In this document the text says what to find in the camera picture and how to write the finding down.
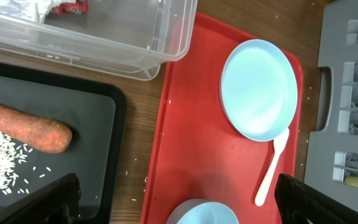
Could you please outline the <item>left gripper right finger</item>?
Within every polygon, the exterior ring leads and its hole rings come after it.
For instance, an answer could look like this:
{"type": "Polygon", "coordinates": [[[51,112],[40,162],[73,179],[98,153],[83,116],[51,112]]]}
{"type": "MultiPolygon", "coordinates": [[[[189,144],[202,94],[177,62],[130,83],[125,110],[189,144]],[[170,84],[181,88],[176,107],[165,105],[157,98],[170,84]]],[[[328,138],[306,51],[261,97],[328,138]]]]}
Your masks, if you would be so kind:
{"type": "Polygon", "coordinates": [[[283,224],[358,224],[358,212],[288,174],[278,176],[275,200],[283,224]]]}

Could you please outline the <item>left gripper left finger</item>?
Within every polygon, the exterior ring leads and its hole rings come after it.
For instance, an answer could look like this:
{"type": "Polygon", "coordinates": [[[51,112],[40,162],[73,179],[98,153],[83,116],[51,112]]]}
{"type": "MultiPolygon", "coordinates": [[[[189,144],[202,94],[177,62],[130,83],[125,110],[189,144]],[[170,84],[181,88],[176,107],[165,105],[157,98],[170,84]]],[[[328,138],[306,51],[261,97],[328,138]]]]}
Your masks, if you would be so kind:
{"type": "Polygon", "coordinates": [[[0,209],[0,224],[73,223],[80,198],[79,179],[69,173],[0,209]]]}

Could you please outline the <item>orange carrot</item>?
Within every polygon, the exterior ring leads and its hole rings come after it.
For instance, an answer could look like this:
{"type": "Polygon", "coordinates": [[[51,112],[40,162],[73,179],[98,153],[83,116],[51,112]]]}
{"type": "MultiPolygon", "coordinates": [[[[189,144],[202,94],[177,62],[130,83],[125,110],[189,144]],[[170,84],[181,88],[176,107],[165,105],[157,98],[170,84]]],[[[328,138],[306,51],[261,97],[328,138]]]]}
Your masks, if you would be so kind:
{"type": "Polygon", "coordinates": [[[73,134],[65,124],[0,105],[0,131],[39,151],[61,153],[73,134]]]}

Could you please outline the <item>light blue rice bowl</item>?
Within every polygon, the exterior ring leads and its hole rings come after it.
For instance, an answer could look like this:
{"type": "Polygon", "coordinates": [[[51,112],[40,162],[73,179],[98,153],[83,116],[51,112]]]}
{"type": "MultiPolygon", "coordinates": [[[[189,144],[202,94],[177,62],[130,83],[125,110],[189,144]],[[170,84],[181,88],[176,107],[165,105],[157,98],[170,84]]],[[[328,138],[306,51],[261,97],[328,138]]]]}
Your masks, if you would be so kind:
{"type": "Polygon", "coordinates": [[[190,199],[173,210],[166,224],[239,224],[239,220],[223,203],[190,199]]]}

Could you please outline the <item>light blue plate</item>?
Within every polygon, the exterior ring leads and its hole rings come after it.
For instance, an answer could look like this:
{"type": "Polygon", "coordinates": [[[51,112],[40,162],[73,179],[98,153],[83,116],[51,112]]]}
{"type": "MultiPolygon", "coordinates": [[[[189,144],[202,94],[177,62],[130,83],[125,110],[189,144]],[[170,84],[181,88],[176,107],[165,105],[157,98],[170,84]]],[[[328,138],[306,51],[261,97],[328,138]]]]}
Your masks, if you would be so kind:
{"type": "Polygon", "coordinates": [[[228,56],[219,83],[228,121],[253,141],[271,141],[291,124],[298,103],[294,69],[266,40],[239,44],[228,56]]]}

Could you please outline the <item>white napkin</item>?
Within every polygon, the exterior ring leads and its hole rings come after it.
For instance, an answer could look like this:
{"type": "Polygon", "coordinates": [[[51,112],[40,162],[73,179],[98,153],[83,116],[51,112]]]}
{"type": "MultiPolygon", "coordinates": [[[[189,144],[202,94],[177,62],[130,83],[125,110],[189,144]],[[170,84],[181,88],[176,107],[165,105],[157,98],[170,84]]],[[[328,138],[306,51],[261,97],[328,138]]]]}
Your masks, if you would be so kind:
{"type": "Polygon", "coordinates": [[[0,0],[0,14],[43,23],[46,15],[61,3],[61,0],[0,0]]]}

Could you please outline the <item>red wrapper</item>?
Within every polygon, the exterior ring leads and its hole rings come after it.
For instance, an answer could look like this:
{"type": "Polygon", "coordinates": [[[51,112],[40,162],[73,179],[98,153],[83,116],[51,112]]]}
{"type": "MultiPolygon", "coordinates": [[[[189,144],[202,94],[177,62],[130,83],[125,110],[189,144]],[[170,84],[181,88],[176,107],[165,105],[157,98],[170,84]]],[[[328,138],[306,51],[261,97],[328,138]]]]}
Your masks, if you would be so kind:
{"type": "Polygon", "coordinates": [[[61,3],[54,7],[51,12],[55,14],[86,14],[88,12],[87,0],[76,0],[75,2],[61,3]]]}

